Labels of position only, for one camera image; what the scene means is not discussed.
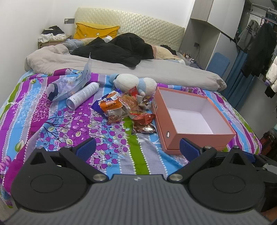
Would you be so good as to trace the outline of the dark red snack packet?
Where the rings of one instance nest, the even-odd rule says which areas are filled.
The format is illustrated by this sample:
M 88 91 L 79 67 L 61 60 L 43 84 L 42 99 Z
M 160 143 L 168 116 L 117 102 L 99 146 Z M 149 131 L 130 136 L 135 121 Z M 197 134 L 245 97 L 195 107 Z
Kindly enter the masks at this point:
M 146 112 L 132 112 L 130 116 L 133 123 L 131 134 L 156 133 L 155 126 L 152 124 L 152 121 L 155 119 L 155 114 Z

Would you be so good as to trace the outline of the black sesame paste packet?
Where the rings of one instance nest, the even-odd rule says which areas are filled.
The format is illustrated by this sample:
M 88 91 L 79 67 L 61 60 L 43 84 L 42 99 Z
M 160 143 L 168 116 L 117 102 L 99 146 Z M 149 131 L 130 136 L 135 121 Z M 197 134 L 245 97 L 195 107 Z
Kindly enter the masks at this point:
M 151 108 L 151 97 L 144 97 L 136 95 L 138 106 L 144 110 L 149 110 Z

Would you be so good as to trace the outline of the orange snack packet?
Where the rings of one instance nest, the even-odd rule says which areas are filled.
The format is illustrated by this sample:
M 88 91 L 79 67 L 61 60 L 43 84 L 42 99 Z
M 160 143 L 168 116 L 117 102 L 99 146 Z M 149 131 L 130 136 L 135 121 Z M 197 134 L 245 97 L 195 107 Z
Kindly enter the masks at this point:
M 99 106 L 103 112 L 107 112 L 108 110 L 117 110 L 122 108 L 122 104 L 119 99 L 116 100 L 101 100 L 99 102 Z

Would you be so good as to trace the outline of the red label clear snack bag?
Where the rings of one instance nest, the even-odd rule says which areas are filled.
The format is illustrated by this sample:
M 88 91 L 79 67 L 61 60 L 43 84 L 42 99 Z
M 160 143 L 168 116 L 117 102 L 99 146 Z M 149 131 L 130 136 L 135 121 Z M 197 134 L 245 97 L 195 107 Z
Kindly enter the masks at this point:
M 143 110 L 138 105 L 136 98 L 130 96 L 129 93 L 121 94 L 119 101 L 124 106 L 125 111 L 131 119 L 139 116 L 143 112 Z

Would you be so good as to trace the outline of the colourful floral bed sheet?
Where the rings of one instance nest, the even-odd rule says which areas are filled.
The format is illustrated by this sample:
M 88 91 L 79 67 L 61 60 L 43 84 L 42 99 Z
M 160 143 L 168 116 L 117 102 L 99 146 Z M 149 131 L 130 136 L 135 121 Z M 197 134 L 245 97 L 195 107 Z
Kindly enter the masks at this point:
M 23 163 L 36 147 L 57 151 L 75 147 L 86 139 L 96 140 L 96 151 L 87 163 L 107 176 L 114 174 L 169 174 L 186 165 L 183 156 L 167 155 L 157 134 L 131 134 L 132 122 L 115 124 L 92 109 L 92 104 L 110 93 L 108 75 L 93 73 L 100 89 L 76 110 L 65 101 L 51 102 L 45 90 L 60 79 L 77 77 L 80 71 L 60 69 L 50 74 L 25 73 L 1 108 L 1 200 L 12 207 L 10 188 Z

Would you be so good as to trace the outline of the white spray can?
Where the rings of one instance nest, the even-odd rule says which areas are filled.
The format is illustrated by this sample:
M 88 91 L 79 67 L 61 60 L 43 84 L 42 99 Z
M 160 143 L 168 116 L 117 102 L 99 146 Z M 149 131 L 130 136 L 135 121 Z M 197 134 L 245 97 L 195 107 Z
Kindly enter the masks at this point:
M 83 102 L 93 96 L 99 90 L 99 87 L 99 83 L 89 83 L 66 100 L 67 107 L 71 110 L 77 109 Z

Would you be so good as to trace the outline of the pink cardboard box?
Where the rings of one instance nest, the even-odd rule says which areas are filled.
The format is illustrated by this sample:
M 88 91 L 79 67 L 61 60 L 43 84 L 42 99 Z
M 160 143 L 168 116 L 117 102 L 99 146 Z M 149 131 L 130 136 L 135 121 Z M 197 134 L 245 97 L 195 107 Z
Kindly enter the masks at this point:
M 206 96 L 158 87 L 152 112 L 162 150 L 180 154 L 180 140 L 186 138 L 200 147 L 223 150 L 235 131 L 215 104 Z

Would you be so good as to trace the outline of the translucent blue plastic bag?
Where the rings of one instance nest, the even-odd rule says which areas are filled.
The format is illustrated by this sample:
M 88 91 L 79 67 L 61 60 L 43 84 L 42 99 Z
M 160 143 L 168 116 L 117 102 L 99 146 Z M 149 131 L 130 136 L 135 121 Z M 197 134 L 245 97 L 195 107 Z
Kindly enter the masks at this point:
M 89 57 L 84 70 L 77 77 L 65 76 L 50 83 L 45 92 L 48 100 L 61 101 L 81 90 L 91 79 L 92 59 Z

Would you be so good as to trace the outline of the blue curtain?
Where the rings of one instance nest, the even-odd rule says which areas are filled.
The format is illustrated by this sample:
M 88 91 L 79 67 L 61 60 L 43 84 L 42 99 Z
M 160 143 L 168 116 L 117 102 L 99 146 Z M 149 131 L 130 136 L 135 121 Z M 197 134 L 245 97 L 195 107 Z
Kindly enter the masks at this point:
M 226 79 L 227 88 L 221 91 L 229 104 L 237 111 L 243 106 L 250 89 L 253 86 L 253 77 L 245 77 L 241 71 L 247 59 L 247 54 L 239 51 L 232 69 Z

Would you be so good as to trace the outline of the blue white snack packet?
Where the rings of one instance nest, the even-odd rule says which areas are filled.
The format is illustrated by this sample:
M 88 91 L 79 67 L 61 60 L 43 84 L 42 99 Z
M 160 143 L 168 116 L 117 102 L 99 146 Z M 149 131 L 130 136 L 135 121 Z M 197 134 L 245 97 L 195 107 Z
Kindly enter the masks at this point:
M 122 104 L 119 101 L 120 96 L 121 95 L 117 91 L 112 91 L 96 100 L 92 104 L 92 109 L 99 113 L 103 118 L 107 119 L 108 110 L 116 110 L 122 107 Z

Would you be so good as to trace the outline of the white puffer jacket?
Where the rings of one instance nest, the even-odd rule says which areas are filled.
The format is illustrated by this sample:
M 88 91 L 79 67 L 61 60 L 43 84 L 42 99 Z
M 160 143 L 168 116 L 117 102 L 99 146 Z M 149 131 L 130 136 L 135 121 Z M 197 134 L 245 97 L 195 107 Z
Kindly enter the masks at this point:
M 266 73 L 266 79 L 270 83 L 271 89 L 276 93 L 277 92 L 277 56 L 274 58 L 270 68 Z

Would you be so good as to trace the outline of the blue chair back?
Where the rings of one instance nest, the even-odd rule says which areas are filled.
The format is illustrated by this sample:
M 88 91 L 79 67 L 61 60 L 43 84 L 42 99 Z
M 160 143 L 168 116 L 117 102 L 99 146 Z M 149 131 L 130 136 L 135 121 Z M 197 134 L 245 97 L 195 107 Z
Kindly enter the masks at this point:
M 230 60 L 222 55 L 219 52 L 216 52 L 210 63 L 207 66 L 207 71 L 210 71 L 212 73 L 215 73 L 219 75 L 220 77 L 223 77 L 224 73 L 226 72 L 227 68 L 229 67 Z

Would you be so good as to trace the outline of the hanging dark jacket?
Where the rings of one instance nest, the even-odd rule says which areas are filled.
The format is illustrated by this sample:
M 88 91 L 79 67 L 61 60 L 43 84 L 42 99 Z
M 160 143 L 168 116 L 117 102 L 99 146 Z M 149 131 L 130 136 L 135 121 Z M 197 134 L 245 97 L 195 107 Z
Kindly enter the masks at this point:
M 247 59 L 241 69 L 243 76 L 259 77 L 269 68 L 269 63 L 276 47 L 276 34 L 269 23 L 264 23 L 260 28 L 250 50 Z

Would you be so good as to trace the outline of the grey duvet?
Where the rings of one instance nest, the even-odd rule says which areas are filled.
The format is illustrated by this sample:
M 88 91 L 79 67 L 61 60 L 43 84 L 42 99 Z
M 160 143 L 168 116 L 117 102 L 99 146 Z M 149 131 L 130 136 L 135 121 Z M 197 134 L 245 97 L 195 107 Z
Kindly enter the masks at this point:
M 63 44 L 46 46 L 35 50 L 25 59 L 25 71 L 49 74 L 55 70 L 72 68 L 83 70 L 87 58 L 71 55 Z M 227 85 L 217 74 L 168 60 L 142 60 L 135 68 L 118 63 L 92 60 L 92 72 L 111 74 L 133 74 L 138 78 L 149 77 L 157 83 L 198 87 L 208 91 L 223 91 Z

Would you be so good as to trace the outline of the white blue plush toy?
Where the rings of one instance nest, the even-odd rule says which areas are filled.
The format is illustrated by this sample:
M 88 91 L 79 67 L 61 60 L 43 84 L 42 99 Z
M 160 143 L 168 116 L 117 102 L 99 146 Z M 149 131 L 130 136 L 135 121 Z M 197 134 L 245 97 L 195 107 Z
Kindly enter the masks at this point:
M 157 88 L 157 83 L 152 78 L 138 78 L 133 74 L 113 74 L 109 77 L 111 84 L 122 92 L 128 92 L 136 87 L 138 94 L 144 97 L 152 96 Z

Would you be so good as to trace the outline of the wooden nightstand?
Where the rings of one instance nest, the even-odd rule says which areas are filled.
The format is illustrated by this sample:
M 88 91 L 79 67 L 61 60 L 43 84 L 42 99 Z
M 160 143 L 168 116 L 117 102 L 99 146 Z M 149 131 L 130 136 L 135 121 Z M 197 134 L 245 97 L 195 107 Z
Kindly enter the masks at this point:
M 66 40 L 70 39 L 71 38 L 71 35 L 67 35 L 65 39 L 63 40 L 54 40 L 54 41 L 48 41 L 46 43 L 41 43 L 41 42 L 38 42 L 38 49 L 41 49 L 45 46 L 55 46 L 57 44 L 62 44 L 64 43 Z

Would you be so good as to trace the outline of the grey hanging jacket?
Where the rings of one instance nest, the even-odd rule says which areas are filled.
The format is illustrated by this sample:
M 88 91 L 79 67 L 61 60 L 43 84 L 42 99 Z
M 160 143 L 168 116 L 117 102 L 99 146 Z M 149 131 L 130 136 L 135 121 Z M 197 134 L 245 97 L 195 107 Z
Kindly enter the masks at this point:
M 250 50 L 260 28 L 261 27 L 256 20 L 250 20 L 247 27 L 240 33 L 237 46 L 243 52 L 247 53 Z

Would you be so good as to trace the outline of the clothes heap on nightstand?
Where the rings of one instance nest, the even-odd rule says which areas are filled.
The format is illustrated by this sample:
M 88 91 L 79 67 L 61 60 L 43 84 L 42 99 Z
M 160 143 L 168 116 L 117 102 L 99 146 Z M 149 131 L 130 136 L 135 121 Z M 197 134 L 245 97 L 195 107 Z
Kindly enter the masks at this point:
M 67 35 L 58 26 L 44 29 L 38 37 L 38 42 L 47 43 L 49 41 L 60 41 L 67 39 Z

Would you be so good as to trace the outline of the beige pink pillow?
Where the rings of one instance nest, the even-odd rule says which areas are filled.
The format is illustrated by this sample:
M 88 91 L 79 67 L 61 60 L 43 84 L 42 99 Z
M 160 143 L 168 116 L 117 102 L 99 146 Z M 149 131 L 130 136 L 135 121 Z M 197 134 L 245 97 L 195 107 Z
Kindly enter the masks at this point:
M 154 59 L 156 60 L 181 60 L 180 57 L 173 55 L 168 49 L 161 46 L 151 45 Z

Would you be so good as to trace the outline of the black clothes pile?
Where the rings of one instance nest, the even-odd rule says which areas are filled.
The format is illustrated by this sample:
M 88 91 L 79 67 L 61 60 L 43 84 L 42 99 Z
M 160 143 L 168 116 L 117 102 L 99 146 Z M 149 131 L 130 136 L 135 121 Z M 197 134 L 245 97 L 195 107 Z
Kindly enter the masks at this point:
M 73 50 L 71 55 L 118 63 L 129 68 L 135 68 L 141 60 L 154 58 L 152 46 L 133 33 L 121 34 L 109 42 L 96 38 Z

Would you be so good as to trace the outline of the white wardrobe cabinet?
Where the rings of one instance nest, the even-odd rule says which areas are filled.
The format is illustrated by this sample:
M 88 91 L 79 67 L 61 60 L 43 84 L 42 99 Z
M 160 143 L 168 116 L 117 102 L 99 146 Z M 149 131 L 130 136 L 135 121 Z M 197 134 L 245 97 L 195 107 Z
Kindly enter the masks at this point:
M 206 69 L 215 53 L 227 57 L 232 64 L 237 57 L 234 42 L 242 16 L 244 1 L 195 1 L 180 46 Z

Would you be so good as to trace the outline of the yellow pillow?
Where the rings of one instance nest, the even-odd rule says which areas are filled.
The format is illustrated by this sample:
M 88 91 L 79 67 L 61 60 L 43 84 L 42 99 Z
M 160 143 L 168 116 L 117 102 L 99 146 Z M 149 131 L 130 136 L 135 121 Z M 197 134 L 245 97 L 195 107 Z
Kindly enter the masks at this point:
M 77 22 L 76 26 L 74 39 L 105 38 L 107 36 L 115 38 L 120 29 L 120 26 L 102 25 L 90 22 Z

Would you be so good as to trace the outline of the cream quilted headboard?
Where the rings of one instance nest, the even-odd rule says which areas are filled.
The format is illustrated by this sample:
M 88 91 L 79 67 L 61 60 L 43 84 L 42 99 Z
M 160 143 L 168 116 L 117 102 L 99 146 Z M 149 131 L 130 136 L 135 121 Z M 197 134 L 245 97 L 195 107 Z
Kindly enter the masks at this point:
M 185 28 L 146 15 L 105 8 L 79 7 L 75 22 L 89 22 L 101 25 L 120 26 L 118 34 L 134 33 L 148 44 L 167 45 L 178 51 Z

